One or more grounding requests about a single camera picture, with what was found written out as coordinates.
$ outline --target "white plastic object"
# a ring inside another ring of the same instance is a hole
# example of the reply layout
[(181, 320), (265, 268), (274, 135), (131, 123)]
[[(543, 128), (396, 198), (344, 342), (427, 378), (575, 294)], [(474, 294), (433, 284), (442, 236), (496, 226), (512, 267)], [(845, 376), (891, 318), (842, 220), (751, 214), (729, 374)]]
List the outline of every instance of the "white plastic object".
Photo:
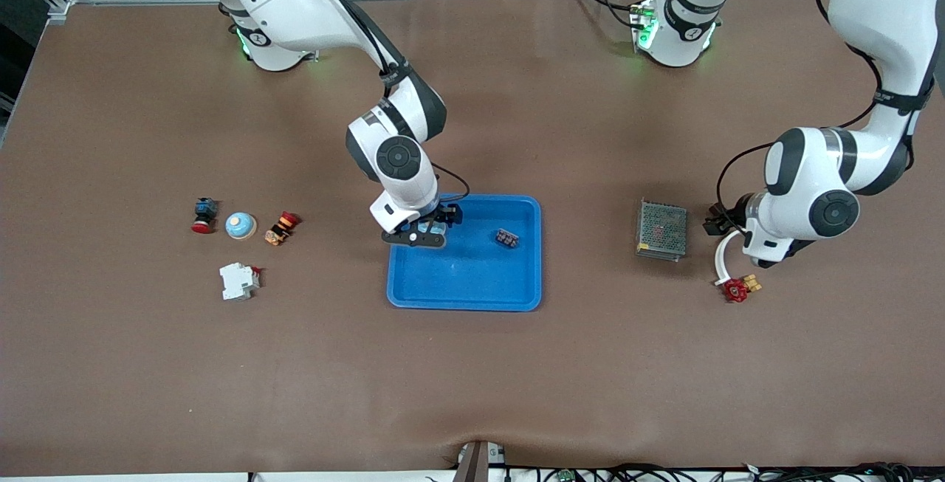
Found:
[(223, 300), (226, 301), (249, 300), (251, 292), (259, 288), (259, 273), (252, 266), (227, 264), (220, 268), (220, 277), (223, 277)]
[(732, 276), (729, 276), (729, 270), (726, 270), (725, 267), (725, 249), (729, 246), (729, 242), (732, 242), (732, 239), (736, 236), (739, 236), (739, 230), (733, 230), (733, 232), (726, 235), (722, 239), (722, 242), (718, 243), (718, 246), (715, 248), (715, 274), (718, 275), (718, 280), (715, 282), (715, 286), (722, 286), (726, 281), (732, 279)]

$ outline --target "white toy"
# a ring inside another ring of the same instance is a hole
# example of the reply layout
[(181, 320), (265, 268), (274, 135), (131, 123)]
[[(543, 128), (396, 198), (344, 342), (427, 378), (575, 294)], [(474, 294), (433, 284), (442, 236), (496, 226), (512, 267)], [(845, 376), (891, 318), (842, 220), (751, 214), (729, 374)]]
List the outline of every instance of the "white toy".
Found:
[(240, 263), (223, 266), (220, 277), (223, 277), (223, 298), (227, 301), (249, 300), (250, 292), (259, 288), (259, 268), (252, 266)]

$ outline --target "yellow object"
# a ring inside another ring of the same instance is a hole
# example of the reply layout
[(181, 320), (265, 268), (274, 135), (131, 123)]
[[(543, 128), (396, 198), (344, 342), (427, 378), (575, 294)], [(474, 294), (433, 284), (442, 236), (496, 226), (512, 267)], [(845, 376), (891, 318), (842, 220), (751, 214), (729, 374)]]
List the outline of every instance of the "yellow object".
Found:
[(745, 286), (749, 287), (749, 292), (758, 292), (762, 289), (762, 286), (758, 283), (758, 279), (754, 274), (745, 277), (742, 283), (745, 283)]

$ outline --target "orange and black toy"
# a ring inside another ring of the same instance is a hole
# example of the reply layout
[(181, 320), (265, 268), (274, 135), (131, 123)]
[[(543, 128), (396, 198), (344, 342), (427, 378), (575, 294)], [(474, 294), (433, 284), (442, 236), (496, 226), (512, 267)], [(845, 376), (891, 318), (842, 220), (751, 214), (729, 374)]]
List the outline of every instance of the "orange and black toy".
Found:
[(269, 242), (273, 246), (279, 246), (283, 243), (283, 240), (286, 240), (287, 236), (292, 234), (294, 227), (298, 226), (298, 217), (292, 213), (283, 213), (279, 217), (279, 221), (276, 222), (275, 226), (272, 226), (272, 229), (267, 230), (266, 232), (266, 242)]

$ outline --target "blue ball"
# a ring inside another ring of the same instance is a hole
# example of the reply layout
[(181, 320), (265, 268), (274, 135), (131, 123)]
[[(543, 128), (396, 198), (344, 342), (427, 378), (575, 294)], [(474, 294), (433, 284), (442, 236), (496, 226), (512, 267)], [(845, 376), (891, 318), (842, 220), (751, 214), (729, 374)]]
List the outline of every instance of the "blue ball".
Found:
[(227, 217), (227, 234), (245, 240), (256, 233), (256, 219), (249, 213), (233, 213)]

